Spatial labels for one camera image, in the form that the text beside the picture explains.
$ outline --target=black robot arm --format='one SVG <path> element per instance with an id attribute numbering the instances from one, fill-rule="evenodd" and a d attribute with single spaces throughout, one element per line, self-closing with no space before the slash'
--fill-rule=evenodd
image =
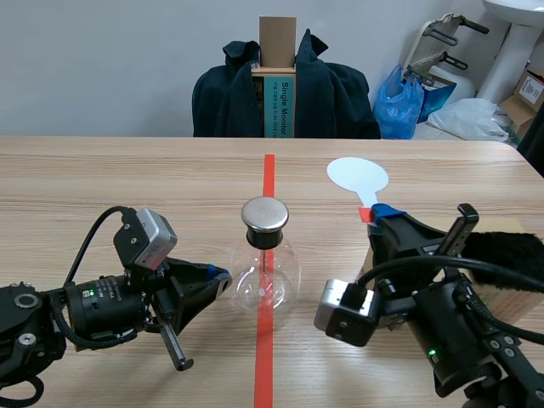
<path id="1" fill-rule="evenodd" d="M 369 225 L 374 268 L 355 283 L 329 280 L 314 324 L 329 337 L 364 347 L 376 329 L 395 330 L 407 322 L 433 367 L 438 396 L 479 380 L 465 389 L 465 408 L 542 408 L 544 379 L 519 350 L 513 332 L 530 341 L 541 340 L 541 335 L 498 322 L 459 268 L 498 275 L 539 292 L 544 292 L 544 283 L 458 258 L 478 222 L 470 205 L 459 210 L 462 216 L 444 233 L 405 212 L 374 206 L 374 223 Z M 444 277 L 436 281 L 441 270 Z"/>
<path id="2" fill-rule="evenodd" d="M 112 213 L 122 212 L 114 238 L 123 275 L 100 276 L 76 285 L 77 267 L 94 233 Z M 134 340 L 141 331 L 160 333 L 178 371 L 189 369 L 177 335 L 231 284 L 226 269 L 168 258 L 177 237 L 167 220 L 144 208 L 113 207 L 94 224 L 63 287 L 37 292 L 27 282 L 0 288 L 0 389 L 30 382 L 34 397 L 0 406 L 36 403 L 43 394 L 37 375 L 65 353 L 65 340 L 84 349 L 107 349 Z M 68 322 L 63 308 L 68 312 Z"/>

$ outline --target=brown box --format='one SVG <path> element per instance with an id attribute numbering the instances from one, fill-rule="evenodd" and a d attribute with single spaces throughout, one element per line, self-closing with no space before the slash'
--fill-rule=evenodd
<path id="1" fill-rule="evenodd" d="M 295 17 L 259 18 L 261 66 L 292 68 L 295 65 L 297 19 Z"/>
<path id="2" fill-rule="evenodd" d="M 454 220 L 429 218 L 422 221 L 424 224 L 439 230 L 448 230 Z M 524 232 L 515 218 L 482 218 L 475 231 Z M 371 269 L 372 248 L 369 248 L 363 265 L 363 272 L 368 272 Z M 509 324 L 514 324 L 544 300 L 544 294 L 542 293 L 510 291 L 498 289 L 494 286 L 476 284 L 473 285 L 473 289 L 497 319 Z"/>
<path id="3" fill-rule="evenodd" d="M 513 95 L 501 103 L 501 108 L 512 119 L 512 130 L 523 139 L 535 119 L 536 112 L 521 101 L 517 95 Z"/>
<path id="4" fill-rule="evenodd" d="M 544 71 L 527 69 L 513 96 L 500 104 L 512 119 L 512 130 L 523 139 L 544 102 Z"/>
<path id="5" fill-rule="evenodd" d="M 525 70 L 513 94 L 538 112 L 544 102 L 544 71 Z"/>
<path id="6" fill-rule="evenodd" d="M 259 19 L 261 67 L 252 68 L 252 80 L 265 138 L 295 137 L 296 35 L 295 17 Z"/>

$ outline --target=screw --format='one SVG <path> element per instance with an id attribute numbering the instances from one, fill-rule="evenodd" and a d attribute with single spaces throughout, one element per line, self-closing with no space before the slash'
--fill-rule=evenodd
<path id="1" fill-rule="evenodd" d="M 34 336 L 32 333 L 21 334 L 19 336 L 19 343 L 21 343 L 23 346 L 30 346 L 32 344 L 35 344 L 36 336 Z"/>

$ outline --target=glass flask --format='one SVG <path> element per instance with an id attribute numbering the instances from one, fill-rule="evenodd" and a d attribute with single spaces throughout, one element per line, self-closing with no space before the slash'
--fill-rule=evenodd
<path id="1" fill-rule="evenodd" d="M 241 219 L 247 233 L 230 260 L 231 298 L 250 315 L 260 308 L 274 310 L 275 325 L 283 325 L 297 302 L 301 278 L 298 256 L 283 235 L 289 211 L 280 200 L 257 197 L 244 205 Z"/>

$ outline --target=metal lid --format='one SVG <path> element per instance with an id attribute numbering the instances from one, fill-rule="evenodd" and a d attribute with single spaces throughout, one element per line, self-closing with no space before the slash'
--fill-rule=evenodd
<path id="1" fill-rule="evenodd" d="M 241 220 L 247 228 L 258 233 L 279 231 L 288 219 L 286 205 L 272 197 L 253 198 L 241 209 Z"/>

